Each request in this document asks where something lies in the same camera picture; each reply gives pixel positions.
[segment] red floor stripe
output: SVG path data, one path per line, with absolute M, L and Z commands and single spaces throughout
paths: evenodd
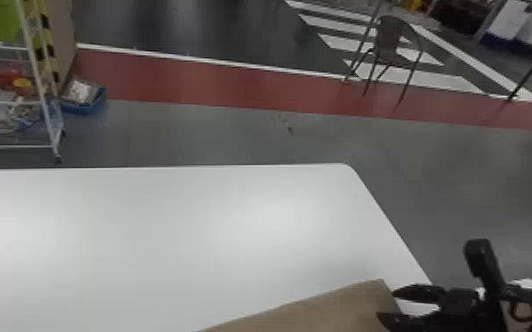
M 362 84 L 215 64 L 78 51 L 73 72 L 104 84 L 111 99 L 383 117 L 532 130 L 532 102 L 378 83 Z

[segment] white floor stripe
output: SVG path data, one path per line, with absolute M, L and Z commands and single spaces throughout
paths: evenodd
M 343 79 L 344 78 L 344 75 L 332 74 L 328 72 L 303 71 L 303 70 L 298 70 L 298 69 L 281 68 L 281 67 L 274 67 L 274 66 L 268 66 L 268 65 L 247 64 L 247 63 L 241 63 L 241 62 L 235 62 L 235 61 L 210 59 L 206 57 L 190 57 L 190 56 L 181 56 L 178 54 L 160 53 L 160 52 L 152 52 L 152 51 L 138 50 L 138 49 L 116 48 L 112 46 L 87 44 L 87 43 L 82 43 L 82 42 L 79 42 L 77 44 L 77 47 L 79 49 L 90 49 L 90 50 L 96 50 L 96 51 L 108 52 L 108 53 L 126 54 L 129 56 L 172 59 L 172 60 L 193 62 L 193 63 L 198 63 L 198 64 L 215 64 L 215 65 L 223 65 L 223 66 L 228 66 L 228 67 L 254 69 L 254 70 L 260 70 L 260 71 L 266 71 L 266 72 L 282 72 L 282 73 L 289 73 L 289 74 L 296 74 L 296 75 L 322 77 L 322 78 L 328 78 L 328 79 Z M 363 72 L 361 71 L 367 70 L 367 68 L 368 67 L 366 66 L 366 64 L 362 64 L 361 68 L 358 70 L 358 73 L 362 75 L 363 77 L 366 77 L 366 75 L 369 74 L 369 72 L 363 74 Z M 405 81 L 406 81 L 406 78 L 404 79 L 404 81 L 397 82 L 397 83 L 404 83 Z M 505 98 L 502 95 L 494 95 L 494 94 L 486 94 L 486 95 L 488 97 L 495 98 L 495 99 Z M 516 101 L 524 101 L 524 100 L 521 98 L 516 98 Z
M 373 79 L 377 77 L 377 74 L 383 69 L 382 65 L 378 65 L 374 72 Z M 357 69 L 357 74 L 362 78 L 366 79 L 369 76 L 369 71 L 371 70 L 371 64 L 362 64 Z M 388 71 L 379 79 L 382 82 L 390 83 L 399 83 L 404 84 L 407 81 L 408 74 L 410 73 L 407 69 L 402 68 L 390 68 Z M 418 87 L 432 87 L 441 90 L 452 90 L 459 92 L 472 92 L 476 94 L 482 94 L 483 91 L 476 87 L 474 84 L 468 82 L 462 77 L 438 74 L 434 72 L 414 72 L 413 80 L 410 83 L 413 86 Z
M 352 11 L 342 11 L 340 9 L 333 9 L 330 7 L 318 6 L 317 4 L 305 4 L 299 1 L 286 0 L 286 2 L 293 8 L 304 9 L 306 11 L 321 12 L 322 14 L 330 14 L 340 16 L 347 19 L 358 19 L 369 23 L 371 17 L 369 15 L 358 14 Z
M 328 46 L 333 49 L 342 49 L 354 52 L 357 49 L 357 46 L 359 46 L 359 41 L 356 41 L 354 39 L 341 38 L 327 34 L 320 34 L 320 37 L 322 37 L 323 41 L 326 42 L 326 44 L 328 44 Z M 363 51 L 370 49 L 371 47 L 373 47 L 373 43 L 365 42 L 363 44 Z M 402 56 L 406 57 L 411 61 L 414 61 L 419 55 L 419 52 L 414 49 L 398 48 L 398 53 L 400 53 Z M 425 64 L 444 65 L 439 60 L 435 59 L 429 53 L 426 52 L 422 53 L 421 62 Z
M 355 24 L 349 24 L 349 23 L 343 23 L 338 22 L 333 19 L 322 19 L 317 18 L 315 16 L 309 16 L 309 15 L 303 15 L 300 14 L 301 18 L 309 25 L 311 26 L 320 26 L 320 27 L 326 27 L 332 30 L 339 30 L 339 31 L 345 31 L 352 34 L 358 34 L 362 35 L 365 33 L 365 30 L 367 30 L 367 25 L 358 26 Z M 374 27 L 369 30 L 369 36 L 370 37 L 376 37 L 377 36 L 377 29 Z M 401 42 L 410 42 L 408 39 L 404 37 L 400 37 Z
M 437 46 L 439 46 L 442 49 L 445 49 L 453 56 L 457 57 L 464 63 L 468 64 L 469 66 L 475 68 L 477 71 L 481 72 L 486 77 L 492 79 L 496 83 L 498 83 L 500 86 L 505 88 L 505 90 L 512 91 L 517 86 L 517 83 L 513 82 L 512 80 L 508 79 L 501 73 L 495 71 L 494 69 L 490 68 L 488 65 L 483 64 L 482 62 L 478 61 L 477 59 L 471 57 L 466 52 L 462 51 L 461 49 L 456 48 L 455 46 L 451 45 L 451 43 L 444 41 L 441 37 L 437 36 L 436 34 L 433 34 L 431 31 L 425 29 L 422 26 L 413 26 L 414 30 L 416 30 L 417 33 L 419 33 L 421 36 L 427 38 L 429 41 L 435 43 Z M 521 99 L 523 100 L 529 100 L 532 101 L 532 93 L 529 92 L 526 88 L 520 89 L 520 92 L 518 93 Z

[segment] blue bin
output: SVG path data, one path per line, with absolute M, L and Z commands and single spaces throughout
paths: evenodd
M 107 87 L 100 87 L 97 92 L 97 97 L 89 105 L 79 105 L 73 102 L 67 102 L 60 100 L 60 107 L 64 113 L 78 114 L 81 116 L 87 116 L 100 109 L 107 100 Z

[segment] red item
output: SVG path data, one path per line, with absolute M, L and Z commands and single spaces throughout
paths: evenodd
M 23 75 L 23 66 L 21 64 L 1 63 L 0 64 L 0 88 L 5 91 L 12 91 L 12 82 L 15 79 L 21 79 Z

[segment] metal chair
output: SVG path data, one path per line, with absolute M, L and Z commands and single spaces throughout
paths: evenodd
M 410 42 L 412 42 L 419 51 L 416 60 L 411 61 L 398 53 L 400 37 L 402 36 L 406 37 Z M 390 66 L 406 68 L 410 70 L 407 83 L 404 85 L 402 94 L 400 95 L 399 102 L 401 102 L 404 98 L 404 94 L 407 92 L 410 80 L 413 78 L 416 66 L 419 64 L 419 61 L 422 57 L 421 37 L 419 37 L 418 33 L 416 33 L 416 31 L 402 19 L 385 15 L 379 18 L 377 37 L 373 48 L 368 49 L 367 52 L 363 53 L 361 59 L 359 59 L 359 62 L 354 68 L 359 68 L 369 53 L 373 53 L 374 60 L 373 64 L 371 65 L 371 70 L 369 71 L 369 77 L 367 78 L 367 85 L 363 89 L 363 95 L 365 95 L 369 89 L 371 77 L 373 77 L 373 73 L 376 70 L 377 64 L 385 64 L 385 68 L 379 73 L 379 75 L 377 75 L 376 81 L 378 81 L 385 74 Z

